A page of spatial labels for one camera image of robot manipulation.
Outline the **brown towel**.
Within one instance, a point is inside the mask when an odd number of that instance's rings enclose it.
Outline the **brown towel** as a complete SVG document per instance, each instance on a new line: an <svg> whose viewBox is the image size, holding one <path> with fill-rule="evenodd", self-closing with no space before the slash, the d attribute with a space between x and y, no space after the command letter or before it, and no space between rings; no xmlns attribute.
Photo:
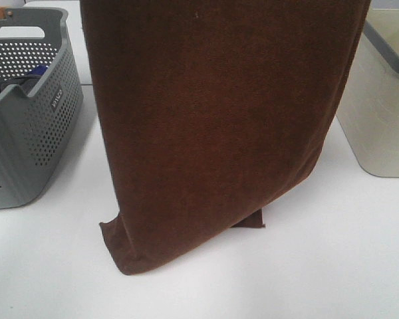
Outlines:
<svg viewBox="0 0 399 319"><path fill-rule="evenodd" d="M118 270L162 266L312 172L368 1L82 1Z"/></svg>

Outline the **grey perforated laundry basket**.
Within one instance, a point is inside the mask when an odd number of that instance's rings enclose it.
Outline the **grey perforated laundry basket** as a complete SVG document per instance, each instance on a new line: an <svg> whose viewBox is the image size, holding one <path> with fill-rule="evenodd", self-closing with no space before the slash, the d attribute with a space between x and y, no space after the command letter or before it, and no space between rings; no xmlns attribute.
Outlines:
<svg viewBox="0 0 399 319"><path fill-rule="evenodd" d="M0 93L0 209L25 205L41 194L76 124L83 94L67 17L59 8L0 7L0 29L43 32L0 37L0 80L48 66L29 93L17 85Z"/></svg>

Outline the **beige plastic bin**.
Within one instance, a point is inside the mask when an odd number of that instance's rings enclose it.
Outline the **beige plastic bin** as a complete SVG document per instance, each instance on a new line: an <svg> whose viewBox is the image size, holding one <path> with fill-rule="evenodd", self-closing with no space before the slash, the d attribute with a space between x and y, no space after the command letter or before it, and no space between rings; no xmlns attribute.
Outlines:
<svg viewBox="0 0 399 319"><path fill-rule="evenodd" d="M360 167L399 177L399 9L370 9L337 119Z"/></svg>

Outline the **blue grey clothes in basket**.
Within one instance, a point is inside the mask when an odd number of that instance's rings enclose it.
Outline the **blue grey clothes in basket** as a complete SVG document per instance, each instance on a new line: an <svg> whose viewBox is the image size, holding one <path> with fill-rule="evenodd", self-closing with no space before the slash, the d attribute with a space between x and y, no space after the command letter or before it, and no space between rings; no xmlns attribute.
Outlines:
<svg viewBox="0 0 399 319"><path fill-rule="evenodd" d="M24 93L29 93L48 70L46 65L38 65L23 76L17 76L9 80L0 80L0 93L10 85L20 86Z"/></svg>

